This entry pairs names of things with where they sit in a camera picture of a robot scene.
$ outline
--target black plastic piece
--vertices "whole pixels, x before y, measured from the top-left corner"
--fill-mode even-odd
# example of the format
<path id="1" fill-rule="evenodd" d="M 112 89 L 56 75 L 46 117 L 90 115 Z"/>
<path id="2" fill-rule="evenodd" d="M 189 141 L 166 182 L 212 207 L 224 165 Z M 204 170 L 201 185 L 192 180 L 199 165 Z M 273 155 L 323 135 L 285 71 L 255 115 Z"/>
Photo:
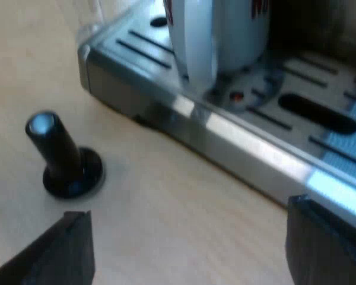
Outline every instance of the black plastic piece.
<path id="1" fill-rule="evenodd" d="M 289 199 L 286 256 L 295 285 L 356 285 L 356 228 L 307 196 Z"/>
<path id="2" fill-rule="evenodd" d="M 46 160 L 43 184 L 49 193 L 75 198 L 100 186 L 104 169 L 99 155 L 78 148 L 56 113 L 36 113 L 27 122 L 26 133 Z"/>
<path id="3" fill-rule="evenodd" d="M 94 274 L 91 213 L 66 212 L 0 268 L 0 284 L 90 285 Z"/>

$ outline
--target stainless steel drip tray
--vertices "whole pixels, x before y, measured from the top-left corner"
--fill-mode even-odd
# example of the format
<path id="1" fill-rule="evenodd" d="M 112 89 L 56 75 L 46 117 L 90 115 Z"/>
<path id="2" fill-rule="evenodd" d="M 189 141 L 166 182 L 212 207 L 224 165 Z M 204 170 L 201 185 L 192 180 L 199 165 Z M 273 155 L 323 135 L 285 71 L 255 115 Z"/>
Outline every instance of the stainless steel drip tray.
<path id="1" fill-rule="evenodd" d="M 356 226 L 356 70 L 270 50 L 196 94 L 174 60 L 160 1 L 145 1 L 79 49 L 82 85 L 280 203 L 309 195 Z"/>

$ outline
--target black peg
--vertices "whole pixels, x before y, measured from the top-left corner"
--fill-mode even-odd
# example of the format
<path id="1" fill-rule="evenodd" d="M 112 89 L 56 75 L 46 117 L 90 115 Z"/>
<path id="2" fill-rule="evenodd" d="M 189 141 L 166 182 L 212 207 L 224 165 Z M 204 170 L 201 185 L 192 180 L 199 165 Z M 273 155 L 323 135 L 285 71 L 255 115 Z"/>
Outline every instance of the black peg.
<path id="1" fill-rule="evenodd" d="M 52 195 L 78 197 L 103 181 L 99 155 L 89 148 L 78 148 L 56 113 L 42 111 L 34 114 L 25 131 L 46 160 L 43 184 Z"/>

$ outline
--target wooden surface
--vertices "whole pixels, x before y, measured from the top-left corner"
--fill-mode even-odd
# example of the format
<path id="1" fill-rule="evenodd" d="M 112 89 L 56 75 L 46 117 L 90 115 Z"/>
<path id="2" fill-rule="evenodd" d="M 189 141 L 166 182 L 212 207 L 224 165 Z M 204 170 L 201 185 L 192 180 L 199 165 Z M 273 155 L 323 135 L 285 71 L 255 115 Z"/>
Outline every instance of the wooden surface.
<path id="1" fill-rule="evenodd" d="M 92 98 L 77 66 L 55 0 L 0 0 L 0 265 L 64 211 L 92 210 L 94 284 L 292 284 L 286 211 Z M 24 132 L 40 109 L 104 158 L 97 195 L 59 201 L 43 189 L 45 163 Z"/>

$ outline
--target drip tray grate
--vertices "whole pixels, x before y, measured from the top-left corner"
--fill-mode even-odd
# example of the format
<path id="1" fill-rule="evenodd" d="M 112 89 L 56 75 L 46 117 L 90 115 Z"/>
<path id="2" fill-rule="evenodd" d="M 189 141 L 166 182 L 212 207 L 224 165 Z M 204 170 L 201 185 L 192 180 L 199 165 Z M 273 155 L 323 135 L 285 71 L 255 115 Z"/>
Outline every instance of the drip tray grate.
<path id="1" fill-rule="evenodd" d="M 141 3 L 84 43 L 83 86 L 273 199 L 286 204 L 308 192 L 356 225 L 356 69 L 308 51 L 269 50 L 196 94 L 163 17 L 159 1 Z"/>

